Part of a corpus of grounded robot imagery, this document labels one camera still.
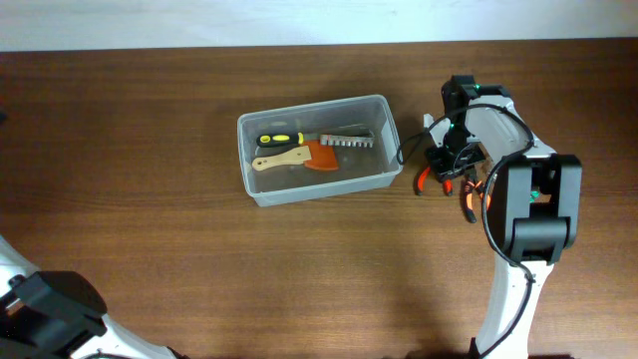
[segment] red pliers handle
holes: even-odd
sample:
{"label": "red pliers handle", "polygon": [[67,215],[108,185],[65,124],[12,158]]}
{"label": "red pliers handle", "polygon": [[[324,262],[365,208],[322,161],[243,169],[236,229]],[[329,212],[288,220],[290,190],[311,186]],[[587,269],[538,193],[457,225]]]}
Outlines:
{"label": "red pliers handle", "polygon": [[451,179],[446,179],[443,181],[443,193],[445,193],[446,196],[452,196],[452,194],[454,194]]}
{"label": "red pliers handle", "polygon": [[421,172],[419,178],[417,179],[417,194],[423,195],[423,185],[426,181],[426,177],[430,173],[430,166],[427,166],[425,170]]}

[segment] yellow and black screwdriver handle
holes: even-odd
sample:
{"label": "yellow and black screwdriver handle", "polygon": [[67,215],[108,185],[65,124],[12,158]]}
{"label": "yellow and black screwdriver handle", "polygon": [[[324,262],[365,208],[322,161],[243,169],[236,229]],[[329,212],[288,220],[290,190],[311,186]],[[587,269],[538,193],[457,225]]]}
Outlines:
{"label": "yellow and black screwdriver handle", "polygon": [[301,145],[303,141],[302,133],[294,135],[266,134],[257,138],[257,145],[262,148],[273,148],[286,145]]}

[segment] white wall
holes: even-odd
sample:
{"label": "white wall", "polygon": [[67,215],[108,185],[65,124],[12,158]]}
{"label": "white wall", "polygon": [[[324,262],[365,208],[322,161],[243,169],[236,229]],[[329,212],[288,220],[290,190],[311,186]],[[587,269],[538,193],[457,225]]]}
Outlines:
{"label": "white wall", "polygon": [[0,0],[0,51],[616,36],[637,0]]}

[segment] cable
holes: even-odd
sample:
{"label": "cable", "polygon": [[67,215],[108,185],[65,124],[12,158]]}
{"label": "cable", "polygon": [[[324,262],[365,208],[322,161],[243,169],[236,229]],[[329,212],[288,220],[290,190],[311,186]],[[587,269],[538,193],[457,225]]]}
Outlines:
{"label": "cable", "polygon": [[[479,109],[479,108],[494,109],[494,110],[498,110],[502,112],[506,116],[510,117],[517,125],[519,125],[523,129],[525,134],[527,135],[527,144],[525,145],[525,147],[522,150],[515,151],[507,156],[504,156],[502,159],[500,159],[500,161],[498,161],[498,163],[493,167],[493,169],[491,169],[491,171],[489,172],[489,175],[487,176],[487,179],[485,180],[485,195],[483,196],[482,203],[481,203],[481,210],[482,210],[481,219],[482,219],[483,229],[485,230],[485,235],[487,236],[487,242],[489,243],[489,246],[491,247],[491,249],[495,251],[496,254],[498,254],[498,256],[500,256],[503,260],[505,260],[509,265],[520,268],[525,273],[525,279],[527,279],[527,285],[525,286],[525,293],[523,295],[522,301],[518,308],[518,312],[516,312],[516,315],[514,316],[514,319],[511,322],[511,325],[509,325],[509,328],[505,330],[505,332],[500,336],[500,338],[498,338],[498,340],[496,340],[489,348],[487,348],[478,356],[478,358],[484,358],[487,355],[489,355],[489,353],[491,353],[494,349],[496,349],[498,345],[500,345],[500,343],[502,343],[505,339],[507,339],[507,337],[513,332],[514,328],[516,327],[516,325],[522,318],[523,313],[525,312],[527,303],[529,302],[529,299],[531,298],[532,285],[533,283],[535,283],[533,274],[531,273],[529,268],[527,268],[522,263],[512,260],[511,258],[506,256],[505,253],[503,253],[500,250],[500,248],[498,248],[498,245],[496,245],[496,242],[493,236],[491,235],[491,231],[489,230],[489,225],[487,223],[487,199],[489,197],[488,194],[489,194],[490,187],[494,181],[496,174],[504,165],[511,162],[513,159],[518,158],[519,156],[521,156],[522,154],[524,154],[525,152],[527,152],[529,149],[531,149],[534,146],[534,134],[523,120],[521,120],[517,115],[512,113],[506,107],[501,107],[501,106],[497,106],[493,104],[473,104],[473,105],[468,105],[462,108],[452,110],[444,114],[443,116],[436,119],[427,129],[423,130],[422,132],[416,135],[408,137],[405,141],[400,143],[399,147],[397,148],[397,161],[399,162],[400,165],[404,165],[405,162],[410,158],[410,156],[415,152],[417,147],[421,144],[424,137],[427,134],[429,134],[430,131],[444,119],[450,119],[458,114],[462,114],[469,110]],[[403,148],[403,146],[407,142],[415,139],[416,137],[420,137],[420,138],[415,144],[415,146],[412,148],[412,150],[408,153],[408,155],[404,159],[403,159],[403,156],[401,156],[400,158],[399,155],[401,155],[401,149]]]}
{"label": "cable", "polygon": [[452,176],[455,174],[455,172],[457,171],[457,161],[459,160],[459,158],[461,157],[461,154],[463,152],[465,152],[467,149],[470,148],[470,146],[474,145],[475,143],[469,143],[467,146],[465,146],[457,155],[457,157],[455,158],[455,161],[452,163]]}

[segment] orange pliers handle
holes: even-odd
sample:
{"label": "orange pliers handle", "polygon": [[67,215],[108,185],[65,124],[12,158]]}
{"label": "orange pliers handle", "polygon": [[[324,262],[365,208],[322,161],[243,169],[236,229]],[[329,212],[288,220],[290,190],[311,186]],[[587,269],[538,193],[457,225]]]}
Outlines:
{"label": "orange pliers handle", "polygon": [[451,179],[446,179],[443,181],[443,192],[446,194],[446,196],[451,196],[452,194],[454,194]]}
{"label": "orange pliers handle", "polygon": [[[482,184],[482,181],[476,182],[474,177],[468,177],[466,179],[466,184],[463,187],[463,195],[465,197],[464,203],[464,213],[468,218],[470,223],[476,223],[477,217],[475,216],[475,212],[472,208],[472,192],[476,190],[480,199],[483,199],[485,194],[485,186]],[[487,195],[487,208],[489,208],[489,203],[491,202],[491,196]]]}

